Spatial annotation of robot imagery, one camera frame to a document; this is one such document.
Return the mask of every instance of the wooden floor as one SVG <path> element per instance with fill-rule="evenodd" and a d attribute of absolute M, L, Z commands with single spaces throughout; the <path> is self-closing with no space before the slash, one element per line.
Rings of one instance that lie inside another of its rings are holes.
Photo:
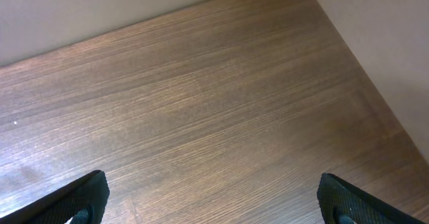
<path fill-rule="evenodd" d="M 103 223 L 322 223 L 332 172 L 429 221 L 429 169 L 315 0 L 212 0 L 0 68 L 0 213 L 107 173 Z"/>

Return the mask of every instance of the white wall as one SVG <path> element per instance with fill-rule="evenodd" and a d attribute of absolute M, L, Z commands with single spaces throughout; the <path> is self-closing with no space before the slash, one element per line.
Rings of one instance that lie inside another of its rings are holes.
<path fill-rule="evenodd" d="M 202 0 L 0 0 L 0 66 Z"/>
<path fill-rule="evenodd" d="M 318 0 L 429 160 L 429 0 Z"/>

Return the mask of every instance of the brown laminate floor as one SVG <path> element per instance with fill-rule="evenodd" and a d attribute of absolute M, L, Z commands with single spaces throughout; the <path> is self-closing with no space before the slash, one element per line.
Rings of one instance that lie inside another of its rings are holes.
<path fill-rule="evenodd" d="M 107 173 L 103 223 L 321 223 L 332 172 L 429 221 L 426 163 L 315 0 L 212 0 L 0 68 L 0 213 Z"/>

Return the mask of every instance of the wood grain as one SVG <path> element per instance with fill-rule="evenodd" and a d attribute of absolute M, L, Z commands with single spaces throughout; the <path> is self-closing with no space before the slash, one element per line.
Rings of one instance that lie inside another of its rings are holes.
<path fill-rule="evenodd" d="M 429 221 L 429 169 L 315 0 L 212 0 L 0 68 L 0 213 L 107 173 L 103 223 L 321 223 L 332 172 Z"/>

